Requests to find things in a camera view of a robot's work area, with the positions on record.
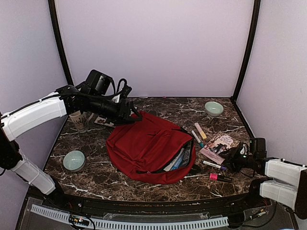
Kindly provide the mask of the pink illustrated small book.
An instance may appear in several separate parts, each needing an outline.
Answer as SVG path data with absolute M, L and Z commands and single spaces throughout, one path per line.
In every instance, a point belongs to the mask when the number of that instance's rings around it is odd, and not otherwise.
M 223 132 L 219 132 L 200 150 L 200 153 L 213 162 L 221 165 L 224 162 L 224 157 L 222 155 L 226 154 L 227 150 L 236 147 L 238 144 L 239 140 Z

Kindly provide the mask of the red student backpack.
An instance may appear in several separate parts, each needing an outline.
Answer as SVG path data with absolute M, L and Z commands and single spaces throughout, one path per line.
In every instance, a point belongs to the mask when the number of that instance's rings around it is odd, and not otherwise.
M 142 121 L 114 128 L 106 140 L 112 164 L 130 179 L 150 184 L 174 184 L 191 171 L 196 150 L 192 135 L 177 124 L 141 111 Z M 166 167 L 184 148 L 180 166 Z

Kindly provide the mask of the dog picture book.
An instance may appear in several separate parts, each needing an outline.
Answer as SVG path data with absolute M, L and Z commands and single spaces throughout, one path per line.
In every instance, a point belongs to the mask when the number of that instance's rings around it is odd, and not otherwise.
M 182 148 L 179 154 L 166 167 L 164 167 L 163 170 L 168 172 L 177 169 L 183 160 L 184 154 L 185 149 Z

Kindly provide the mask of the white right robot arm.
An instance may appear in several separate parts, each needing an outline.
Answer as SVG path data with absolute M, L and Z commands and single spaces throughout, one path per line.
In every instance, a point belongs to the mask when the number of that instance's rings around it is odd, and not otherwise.
M 269 198 L 291 208 L 299 219 L 307 218 L 307 166 L 285 159 L 267 157 L 266 140 L 252 138 L 247 145 L 240 142 L 222 154 L 223 164 L 234 173 L 243 168 L 265 176 L 257 189 L 245 196 L 245 204 L 255 208 Z

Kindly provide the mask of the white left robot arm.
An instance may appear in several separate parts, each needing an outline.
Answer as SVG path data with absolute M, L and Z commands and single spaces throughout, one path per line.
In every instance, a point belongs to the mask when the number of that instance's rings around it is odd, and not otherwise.
M 61 187 L 21 152 L 15 140 L 41 124 L 78 111 L 101 115 L 116 126 L 141 121 L 142 116 L 133 102 L 126 100 L 131 90 L 126 79 L 120 79 L 116 86 L 110 76 L 93 69 L 79 85 L 61 87 L 42 99 L 1 115 L 0 167 L 11 170 L 49 196 L 50 203 L 57 209 L 65 208 L 68 199 L 61 193 Z

